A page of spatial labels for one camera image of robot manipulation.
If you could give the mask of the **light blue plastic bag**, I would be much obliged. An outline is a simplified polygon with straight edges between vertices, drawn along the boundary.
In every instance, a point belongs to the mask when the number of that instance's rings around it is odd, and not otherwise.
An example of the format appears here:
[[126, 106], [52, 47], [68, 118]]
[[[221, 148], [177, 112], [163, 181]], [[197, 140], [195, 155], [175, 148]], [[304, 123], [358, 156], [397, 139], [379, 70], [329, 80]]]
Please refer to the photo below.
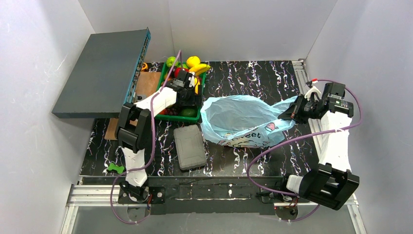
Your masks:
[[210, 97], [200, 110], [205, 140], [235, 148], [265, 148], [285, 139], [293, 120], [279, 118], [296, 100], [291, 97], [273, 105], [249, 95]]

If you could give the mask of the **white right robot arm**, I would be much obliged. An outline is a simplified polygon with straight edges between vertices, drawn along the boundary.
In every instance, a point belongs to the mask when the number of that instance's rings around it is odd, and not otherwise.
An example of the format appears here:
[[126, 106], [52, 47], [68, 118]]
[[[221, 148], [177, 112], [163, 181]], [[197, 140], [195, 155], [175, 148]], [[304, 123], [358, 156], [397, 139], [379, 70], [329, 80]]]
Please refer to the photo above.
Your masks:
[[307, 124], [309, 119], [320, 120], [323, 134], [319, 163], [304, 176], [284, 176], [282, 188], [321, 206], [339, 210], [359, 186], [359, 177], [351, 172], [348, 158], [348, 129], [354, 105], [345, 100], [344, 84], [330, 81], [320, 91], [314, 86], [317, 81], [308, 81], [306, 85], [310, 89], [300, 94], [279, 119], [298, 124]]

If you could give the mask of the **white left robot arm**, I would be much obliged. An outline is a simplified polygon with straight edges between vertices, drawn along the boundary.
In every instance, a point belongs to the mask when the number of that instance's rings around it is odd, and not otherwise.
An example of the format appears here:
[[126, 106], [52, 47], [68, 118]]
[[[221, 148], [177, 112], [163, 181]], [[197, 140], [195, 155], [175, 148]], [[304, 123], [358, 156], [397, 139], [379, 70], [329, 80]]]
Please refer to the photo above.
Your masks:
[[121, 109], [115, 136], [125, 156], [125, 187], [135, 195], [142, 195], [147, 181], [145, 149], [154, 143], [154, 118], [171, 106], [199, 107], [203, 79], [185, 69], [173, 69], [172, 78], [151, 96], [136, 102], [126, 102]]

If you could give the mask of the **yellow fake banana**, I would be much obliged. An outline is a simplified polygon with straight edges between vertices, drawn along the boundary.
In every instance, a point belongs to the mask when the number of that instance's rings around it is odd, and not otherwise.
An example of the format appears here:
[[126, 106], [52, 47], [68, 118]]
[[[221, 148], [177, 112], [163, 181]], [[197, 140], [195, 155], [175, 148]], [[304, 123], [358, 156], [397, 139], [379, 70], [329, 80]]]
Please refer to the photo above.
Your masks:
[[210, 65], [208, 64], [204, 64], [204, 63], [200, 63], [198, 65], [193, 66], [192, 68], [190, 68], [190, 72], [194, 73], [195, 76], [200, 76], [202, 73], [208, 71], [210, 69]]

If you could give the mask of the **green fake avocado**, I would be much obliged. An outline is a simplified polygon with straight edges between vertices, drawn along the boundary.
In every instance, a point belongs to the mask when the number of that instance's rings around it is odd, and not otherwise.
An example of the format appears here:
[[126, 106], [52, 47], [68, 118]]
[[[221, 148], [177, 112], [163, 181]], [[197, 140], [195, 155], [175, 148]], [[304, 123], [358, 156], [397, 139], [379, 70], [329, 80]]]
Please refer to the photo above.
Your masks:
[[197, 110], [194, 108], [184, 108], [179, 115], [182, 117], [197, 117]]

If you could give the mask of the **dark fake grapes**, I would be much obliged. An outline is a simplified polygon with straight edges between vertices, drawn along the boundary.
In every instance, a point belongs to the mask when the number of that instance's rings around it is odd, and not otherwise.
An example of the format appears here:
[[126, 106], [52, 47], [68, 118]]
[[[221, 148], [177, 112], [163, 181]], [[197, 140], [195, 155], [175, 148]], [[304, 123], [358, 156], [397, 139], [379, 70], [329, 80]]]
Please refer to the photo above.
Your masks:
[[160, 114], [162, 115], [169, 115], [169, 116], [178, 116], [181, 112], [181, 108], [166, 108]]

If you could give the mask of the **green plastic fruit crate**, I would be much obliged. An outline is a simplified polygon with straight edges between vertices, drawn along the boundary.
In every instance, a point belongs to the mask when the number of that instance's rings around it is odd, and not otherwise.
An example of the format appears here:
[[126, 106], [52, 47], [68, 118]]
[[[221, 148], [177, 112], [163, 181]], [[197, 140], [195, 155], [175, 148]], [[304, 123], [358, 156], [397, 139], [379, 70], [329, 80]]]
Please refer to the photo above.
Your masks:
[[[175, 69], [181, 69], [181, 68], [180, 68], [180, 67], [174, 67], [173, 70], [172, 70], [172, 73], [173, 73], [173, 71], [174, 71]], [[171, 73], [170, 77], [168, 78], [168, 81], [169, 81], [170, 79], [172, 79], [172, 76], [173, 76], [172, 73]], [[158, 115], [155, 116], [155, 118], [156, 118], [156, 119], [161, 119], [161, 120], [168, 120], [168, 121], [180, 121], [180, 122], [196, 123], [196, 122], [199, 120], [200, 116], [201, 116], [201, 115], [200, 115], [200, 110], [201, 110], [202, 101], [203, 101], [203, 92], [204, 92], [204, 85], [205, 85], [206, 73], [202, 73], [202, 74], [201, 74], [200, 76], [198, 76], [197, 78], [199, 78], [200, 81], [201, 81], [201, 105], [200, 105], [199, 107], [197, 107], [197, 106], [195, 106], [195, 107], [177, 107], [175, 104], [173, 104], [173, 105], [170, 106], [170, 108], [171, 108], [171, 107], [181, 108], [181, 110], [184, 109], [184, 108], [194, 108], [194, 109], [197, 110], [197, 117], [182, 117], [182, 116], [180, 116], [180, 115], [178, 115], [178, 116], [169, 116], [169, 115], [162, 115], [162, 114], [159, 113]]]

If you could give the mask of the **wooden board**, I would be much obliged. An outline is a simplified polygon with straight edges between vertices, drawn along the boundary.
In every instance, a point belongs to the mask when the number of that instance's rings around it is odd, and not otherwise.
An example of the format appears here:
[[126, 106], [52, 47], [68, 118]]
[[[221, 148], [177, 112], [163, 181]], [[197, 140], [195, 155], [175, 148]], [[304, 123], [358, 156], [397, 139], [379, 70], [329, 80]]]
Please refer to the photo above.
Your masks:
[[[142, 72], [137, 81], [137, 87], [135, 89], [135, 100], [140, 101], [138, 96], [145, 99], [152, 95], [157, 90], [157, 85], [161, 76], [161, 72]], [[109, 126], [106, 130], [105, 140], [116, 140], [115, 130], [118, 124], [117, 118], [111, 118]]]

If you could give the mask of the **green bone-shaped toy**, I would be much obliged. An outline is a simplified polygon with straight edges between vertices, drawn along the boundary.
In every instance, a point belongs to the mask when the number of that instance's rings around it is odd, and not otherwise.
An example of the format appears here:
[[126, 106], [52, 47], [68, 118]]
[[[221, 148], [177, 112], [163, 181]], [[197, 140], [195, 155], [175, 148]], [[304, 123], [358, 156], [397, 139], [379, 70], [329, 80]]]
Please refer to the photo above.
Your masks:
[[116, 173], [116, 174], [120, 175], [120, 174], [125, 172], [125, 167], [124, 166], [118, 166], [115, 163], [111, 162], [107, 167], [107, 172], [108, 173]]

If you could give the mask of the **dark grey network switch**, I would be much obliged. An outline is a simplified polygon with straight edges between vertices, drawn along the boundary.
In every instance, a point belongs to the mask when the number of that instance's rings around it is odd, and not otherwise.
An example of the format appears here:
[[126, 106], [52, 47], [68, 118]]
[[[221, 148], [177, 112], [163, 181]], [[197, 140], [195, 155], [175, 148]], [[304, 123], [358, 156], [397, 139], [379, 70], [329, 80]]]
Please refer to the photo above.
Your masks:
[[148, 28], [91, 34], [52, 114], [58, 118], [117, 118], [135, 90], [151, 39]]

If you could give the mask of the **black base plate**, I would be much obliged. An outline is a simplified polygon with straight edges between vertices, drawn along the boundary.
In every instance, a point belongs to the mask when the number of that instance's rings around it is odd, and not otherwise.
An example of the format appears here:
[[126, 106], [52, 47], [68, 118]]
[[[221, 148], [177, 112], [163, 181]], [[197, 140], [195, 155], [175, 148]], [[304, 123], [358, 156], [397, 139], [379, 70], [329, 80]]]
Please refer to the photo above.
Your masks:
[[150, 197], [152, 215], [258, 213], [275, 215], [288, 210], [297, 217], [298, 208], [315, 204], [300, 198], [288, 201], [286, 196], [272, 195], [255, 186], [246, 177], [154, 177], [144, 184], [141, 201]]

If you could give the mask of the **aluminium frame rail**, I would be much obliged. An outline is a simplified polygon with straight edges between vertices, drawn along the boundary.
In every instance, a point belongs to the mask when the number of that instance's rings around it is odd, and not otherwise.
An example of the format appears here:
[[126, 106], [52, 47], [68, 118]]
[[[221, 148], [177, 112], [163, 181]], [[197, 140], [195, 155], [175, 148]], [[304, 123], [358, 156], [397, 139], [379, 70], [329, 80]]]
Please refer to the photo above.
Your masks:
[[64, 221], [60, 229], [61, 234], [72, 234], [75, 220], [81, 207], [108, 207], [114, 209], [124, 208], [126, 210], [138, 208], [145, 212], [146, 203], [119, 203], [119, 187], [112, 190], [111, 185], [74, 185], [71, 187], [66, 202]]

